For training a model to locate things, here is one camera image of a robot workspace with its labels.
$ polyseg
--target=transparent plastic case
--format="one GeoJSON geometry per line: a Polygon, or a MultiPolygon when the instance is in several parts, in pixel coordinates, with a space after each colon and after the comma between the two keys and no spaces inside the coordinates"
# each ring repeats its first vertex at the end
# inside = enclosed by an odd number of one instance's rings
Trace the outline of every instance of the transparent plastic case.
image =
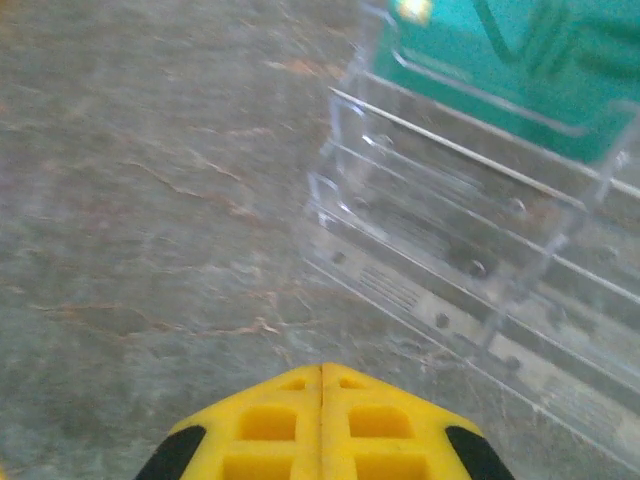
{"type": "Polygon", "coordinates": [[[640,109],[611,105],[630,120],[610,148],[565,158],[390,82],[375,62],[394,20],[361,18],[305,258],[640,471],[640,109]]]}

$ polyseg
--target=marble floor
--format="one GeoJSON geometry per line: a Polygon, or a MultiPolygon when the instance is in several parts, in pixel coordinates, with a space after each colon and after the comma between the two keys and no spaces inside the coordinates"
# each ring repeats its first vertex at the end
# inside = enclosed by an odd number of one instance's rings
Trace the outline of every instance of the marble floor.
{"type": "Polygon", "coordinates": [[[180,418],[320,361],[464,412],[522,478],[636,478],[300,260],[355,0],[2,3],[10,479],[133,478],[180,418]]]}

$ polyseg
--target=black rubber edge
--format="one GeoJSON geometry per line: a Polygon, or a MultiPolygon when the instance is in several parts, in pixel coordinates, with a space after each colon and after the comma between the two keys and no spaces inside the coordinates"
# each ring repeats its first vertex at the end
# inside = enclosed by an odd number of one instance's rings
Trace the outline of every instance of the black rubber edge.
{"type": "Polygon", "coordinates": [[[135,480],[180,480],[207,431],[193,426],[168,436],[135,480]]]}
{"type": "Polygon", "coordinates": [[[471,480],[515,480],[486,438],[459,426],[445,432],[471,480]]]}

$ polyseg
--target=gray marble surface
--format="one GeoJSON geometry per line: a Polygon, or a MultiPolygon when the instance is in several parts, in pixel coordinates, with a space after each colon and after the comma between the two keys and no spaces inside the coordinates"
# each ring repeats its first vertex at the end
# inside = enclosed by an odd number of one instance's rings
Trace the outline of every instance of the gray marble surface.
{"type": "Polygon", "coordinates": [[[11,479],[132,478],[180,418],[320,361],[469,415],[522,478],[636,478],[305,269],[292,226],[354,4],[4,2],[11,479]]]}

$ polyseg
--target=yellow plastic object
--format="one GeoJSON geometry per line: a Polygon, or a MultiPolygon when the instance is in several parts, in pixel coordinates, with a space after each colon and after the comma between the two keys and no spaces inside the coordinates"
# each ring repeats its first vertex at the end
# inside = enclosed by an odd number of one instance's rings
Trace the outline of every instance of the yellow plastic object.
{"type": "Polygon", "coordinates": [[[468,420],[349,368],[301,367],[178,423],[136,480],[513,480],[468,420]]]}

